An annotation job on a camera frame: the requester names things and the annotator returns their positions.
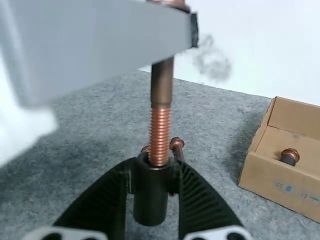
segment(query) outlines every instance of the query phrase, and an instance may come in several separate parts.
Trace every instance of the gray carpet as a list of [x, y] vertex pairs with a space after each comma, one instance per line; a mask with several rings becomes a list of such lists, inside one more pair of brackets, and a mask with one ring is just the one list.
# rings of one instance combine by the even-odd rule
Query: gray carpet
[[[54, 104], [60, 129], [0, 168], [0, 239], [54, 222], [99, 176], [148, 143], [150, 74], [136, 71]], [[175, 80], [172, 135], [186, 161], [222, 195], [256, 240], [318, 239], [320, 225], [236, 185], [270, 99]], [[127, 217], [127, 239], [175, 240], [178, 199], [147, 228]]]

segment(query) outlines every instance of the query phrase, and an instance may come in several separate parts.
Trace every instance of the white wall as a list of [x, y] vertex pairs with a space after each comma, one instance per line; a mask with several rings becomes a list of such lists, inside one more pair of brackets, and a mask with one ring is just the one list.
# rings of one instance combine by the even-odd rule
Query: white wall
[[[201, 40], [213, 37], [214, 44], [210, 47], [207, 41], [197, 51], [179, 54], [175, 61], [175, 78], [320, 105], [319, 1], [186, 2], [198, 12]], [[208, 49], [211, 49], [211, 59], [207, 60], [206, 68], [200, 74], [199, 60], [208, 58], [204, 56]], [[230, 67], [227, 79], [223, 79], [223, 75], [217, 78], [215, 72], [219, 64], [222, 72], [228, 72]], [[150, 67], [142, 70], [149, 72]]]

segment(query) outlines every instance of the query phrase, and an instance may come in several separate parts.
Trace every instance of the open cardboard box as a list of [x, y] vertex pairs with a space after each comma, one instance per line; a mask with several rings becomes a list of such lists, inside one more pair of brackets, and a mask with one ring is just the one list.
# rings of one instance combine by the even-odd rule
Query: open cardboard box
[[[296, 166], [279, 161], [294, 148]], [[320, 107], [274, 98], [248, 149], [238, 185], [320, 222]]]

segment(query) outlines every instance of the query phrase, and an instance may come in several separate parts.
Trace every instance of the threaded copper rod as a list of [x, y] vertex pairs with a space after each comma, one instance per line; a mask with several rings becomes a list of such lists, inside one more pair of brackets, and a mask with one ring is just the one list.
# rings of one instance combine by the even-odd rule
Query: threaded copper rod
[[156, 167], [165, 165], [169, 159], [173, 78], [173, 57], [152, 65], [149, 161]]
[[154, 166], [163, 166], [169, 158], [170, 108], [151, 111], [149, 159]]

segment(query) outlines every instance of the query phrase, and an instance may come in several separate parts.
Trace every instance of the copper bolt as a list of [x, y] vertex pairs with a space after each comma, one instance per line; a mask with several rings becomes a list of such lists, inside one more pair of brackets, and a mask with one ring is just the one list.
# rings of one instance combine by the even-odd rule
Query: copper bolt
[[142, 149], [141, 149], [141, 153], [149, 153], [150, 152], [150, 146], [147, 145], [147, 146], [144, 146]]
[[294, 148], [287, 148], [281, 152], [280, 161], [291, 166], [295, 166], [300, 160], [298, 151]]
[[184, 153], [182, 151], [184, 146], [185, 142], [181, 138], [174, 137], [171, 139], [170, 149], [173, 151], [173, 155], [176, 160], [185, 161]]
[[[184, 0], [147, 0], [183, 10]], [[155, 167], [169, 160], [170, 116], [174, 79], [174, 57], [152, 65], [151, 68], [151, 124], [149, 161]]]
[[156, 4], [162, 4], [174, 9], [179, 9], [186, 13], [190, 12], [190, 7], [185, 4], [185, 0], [146, 0], [147, 2], [153, 2]]

